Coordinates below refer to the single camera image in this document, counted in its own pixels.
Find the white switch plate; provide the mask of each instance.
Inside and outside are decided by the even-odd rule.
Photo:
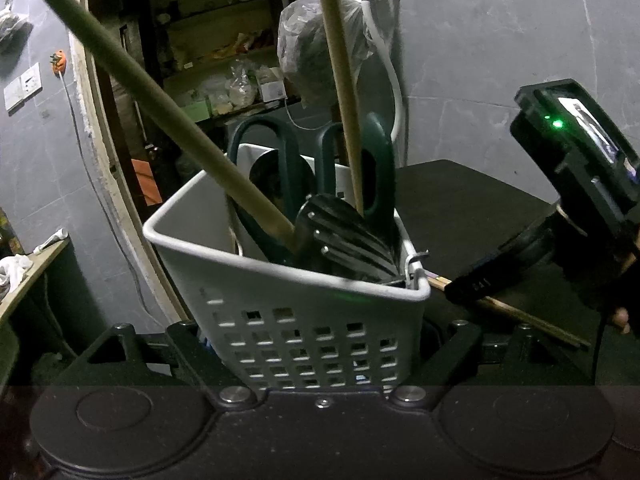
[[[36,63],[30,69],[26,70],[20,76],[20,82],[22,84],[23,99],[40,90],[42,88],[42,82],[40,81],[40,64]]]
[[[4,87],[4,107],[7,111],[20,104],[24,99],[22,93],[22,83],[20,78],[17,77]]]

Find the gray wall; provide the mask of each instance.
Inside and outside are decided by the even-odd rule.
[[[572,77],[640,150],[640,0],[401,0],[407,162],[447,158],[545,200],[509,134],[522,85]]]
[[[91,342],[115,322],[158,332],[160,327],[142,310],[126,261],[89,185],[62,83],[50,70],[50,54],[59,49],[69,53],[67,31],[42,0],[15,0],[14,11],[28,14],[31,25],[0,54],[0,83],[4,88],[39,62],[43,88],[10,114],[4,103],[0,109],[0,206],[28,251],[60,226],[69,230],[72,246],[50,267],[49,291],[52,307],[76,346]],[[65,79],[101,192],[71,63]],[[164,322],[144,281],[142,287],[156,319]]]

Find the wooden stick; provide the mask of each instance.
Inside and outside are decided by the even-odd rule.
[[[448,280],[443,276],[428,276],[428,280],[429,284],[432,287],[442,291],[444,291],[446,285],[449,285],[449,283],[451,283],[451,280]],[[510,304],[504,303],[500,300],[496,300],[495,298],[490,298],[487,296],[486,298],[482,298],[482,300],[479,300],[477,303],[484,306],[485,308],[488,308],[489,310],[493,310],[497,314],[504,314],[505,316],[522,323],[529,323],[531,326],[539,329],[547,335],[555,337],[556,339],[568,343],[569,345],[576,348],[580,348],[580,346],[585,346],[588,348],[591,346],[591,344],[587,340],[582,339],[570,332],[567,332],[566,330],[562,330],[561,328],[549,323],[548,321],[545,321],[544,319],[532,316],[531,314],[528,314],[527,312],[524,312],[519,308],[515,308]]]
[[[294,228],[273,203],[245,177],[183,110],[127,54],[77,0],[45,0],[63,23],[94,55],[140,107],[180,148],[223,187],[269,235],[291,251]]]
[[[340,0],[320,0],[320,5],[322,7],[322,20],[324,21],[326,42],[329,46],[331,67],[334,71],[335,89],[338,94],[340,115],[342,116],[342,129],[347,144],[356,209],[358,213],[363,214],[362,163],[360,160],[362,147],[360,142],[358,103],[353,84],[353,73],[351,72],[349,53],[347,52],[347,44],[344,39],[344,23],[342,22]]]

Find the basket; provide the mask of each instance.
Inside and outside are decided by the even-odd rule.
[[[270,148],[241,144],[248,174]],[[313,168],[313,159],[305,157]],[[337,192],[352,202],[350,170],[336,165]],[[255,390],[381,385],[404,380],[418,357],[423,301],[417,272],[410,288],[345,280],[271,264],[240,228],[234,254],[222,188],[204,172],[145,223],[167,271],[225,365]],[[415,254],[402,221],[401,261]],[[413,270],[421,268],[412,264]]]

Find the silver bolt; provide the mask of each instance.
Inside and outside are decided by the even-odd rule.
[[[323,408],[328,408],[334,403],[333,399],[316,399],[316,406],[321,410]]]
[[[247,402],[251,394],[251,390],[246,386],[227,386],[220,390],[220,399],[227,404],[239,404]]]
[[[427,396],[427,392],[420,386],[398,386],[394,390],[394,397],[402,402],[419,402]]]

